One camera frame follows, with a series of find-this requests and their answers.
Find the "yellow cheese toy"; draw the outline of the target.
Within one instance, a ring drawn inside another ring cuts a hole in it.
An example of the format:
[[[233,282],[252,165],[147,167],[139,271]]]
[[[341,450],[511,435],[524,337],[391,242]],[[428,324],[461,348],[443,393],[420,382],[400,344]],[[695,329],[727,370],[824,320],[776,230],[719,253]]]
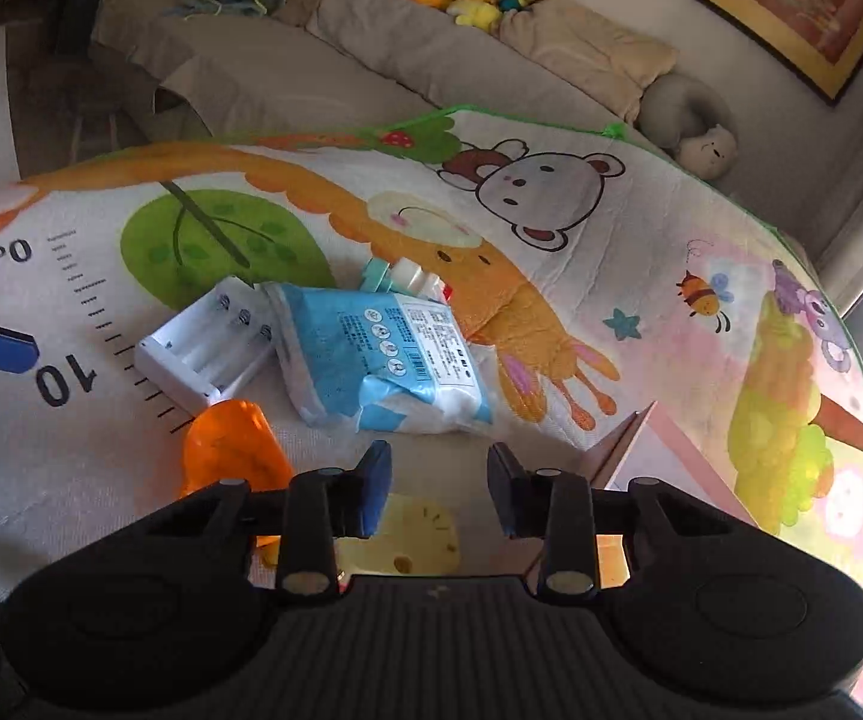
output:
[[[461,550],[451,512],[427,499],[391,494],[379,527],[368,539],[335,542],[338,578],[352,575],[450,575]]]

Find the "orange plastic toy cup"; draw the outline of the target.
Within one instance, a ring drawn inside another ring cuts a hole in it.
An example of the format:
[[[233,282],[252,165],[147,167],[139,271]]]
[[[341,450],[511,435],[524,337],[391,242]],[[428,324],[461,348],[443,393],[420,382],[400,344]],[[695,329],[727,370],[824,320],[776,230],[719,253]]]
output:
[[[256,403],[223,400],[192,419],[182,443],[181,497],[222,479],[244,479],[254,493],[287,489],[295,470]]]

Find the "pink cardboard box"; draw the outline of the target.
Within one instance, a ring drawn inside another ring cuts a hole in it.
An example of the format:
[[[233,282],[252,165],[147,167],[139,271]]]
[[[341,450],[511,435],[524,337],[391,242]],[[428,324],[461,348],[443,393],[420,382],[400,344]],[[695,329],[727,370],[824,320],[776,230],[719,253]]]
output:
[[[592,488],[604,491],[625,491],[635,478],[658,478],[752,527],[757,525],[733,486],[657,401],[622,419],[591,449],[571,452],[557,461],[552,470],[576,473]]]

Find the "blue tissue pack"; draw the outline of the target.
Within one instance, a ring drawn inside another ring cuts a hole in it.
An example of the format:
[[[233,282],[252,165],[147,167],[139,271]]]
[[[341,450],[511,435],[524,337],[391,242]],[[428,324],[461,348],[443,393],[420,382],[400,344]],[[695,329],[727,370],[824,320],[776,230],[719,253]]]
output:
[[[487,434],[489,394],[445,304],[264,283],[288,397],[306,424]]]

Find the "white battery charger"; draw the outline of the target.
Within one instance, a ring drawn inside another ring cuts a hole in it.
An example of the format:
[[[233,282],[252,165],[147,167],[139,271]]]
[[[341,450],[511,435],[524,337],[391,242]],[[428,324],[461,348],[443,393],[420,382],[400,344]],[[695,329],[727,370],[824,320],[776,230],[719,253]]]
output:
[[[135,346],[148,382],[189,415],[231,400],[274,353],[272,305],[226,277]]]

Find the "small white bottle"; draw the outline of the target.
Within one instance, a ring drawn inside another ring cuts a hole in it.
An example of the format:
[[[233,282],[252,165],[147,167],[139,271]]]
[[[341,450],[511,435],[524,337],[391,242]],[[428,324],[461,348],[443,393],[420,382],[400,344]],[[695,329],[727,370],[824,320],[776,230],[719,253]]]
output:
[[[373,257],[361,270],[360,291],[397,293],[411,298],[448,304],[453,290],[436,273],[423,270],[409,259],[394,263]]]

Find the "colourful cartoon play mat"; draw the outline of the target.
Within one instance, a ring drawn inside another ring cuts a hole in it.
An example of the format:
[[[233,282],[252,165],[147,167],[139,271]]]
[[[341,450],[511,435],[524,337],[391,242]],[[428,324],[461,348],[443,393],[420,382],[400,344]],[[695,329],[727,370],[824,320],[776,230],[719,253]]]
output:
[[[724,500],[863,587],[863,362],[773,227],[601,132],[456,107],[383,128],[153,143],[0,184],[0,598],[179,496],[187,408],[140,342],[202,302],[178,355],[228,382],[257,338],[225,278],[355,289],[372,260],[441,278],[487,410],[423,436],[384,411],[395,487],[496,566],[492,440],[568,460],[660,408]],[[863,700],[863,671],[856,697]]]

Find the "grey plush neck pillow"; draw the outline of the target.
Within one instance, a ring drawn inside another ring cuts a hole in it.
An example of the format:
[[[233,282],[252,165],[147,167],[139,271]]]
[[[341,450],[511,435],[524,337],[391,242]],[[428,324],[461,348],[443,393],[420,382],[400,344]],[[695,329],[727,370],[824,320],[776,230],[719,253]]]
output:
[[[728,104],[710,86],[667,73],[646,88],[637,127],[684,171],[715,182],[738,159],[739,138]]]

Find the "beige pillow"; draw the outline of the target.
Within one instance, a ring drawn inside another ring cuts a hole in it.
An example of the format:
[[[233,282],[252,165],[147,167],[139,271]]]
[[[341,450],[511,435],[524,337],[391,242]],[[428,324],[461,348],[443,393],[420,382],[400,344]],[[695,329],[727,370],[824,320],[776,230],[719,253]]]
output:
[[[629,124],[638,119],[645,91],[679,59],[674,47],[573,0],[510,11],[495,36]]]

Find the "beige sofa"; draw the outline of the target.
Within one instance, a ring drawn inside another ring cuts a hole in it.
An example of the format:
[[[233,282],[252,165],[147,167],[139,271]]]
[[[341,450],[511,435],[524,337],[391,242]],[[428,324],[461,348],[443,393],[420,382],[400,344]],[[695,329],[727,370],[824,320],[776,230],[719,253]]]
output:
[[[384,127],[475,106],[601,130],[617,114],[479,29],[410,0],[311,0],[278,16],[100,0],[90,57],[153,142]]]

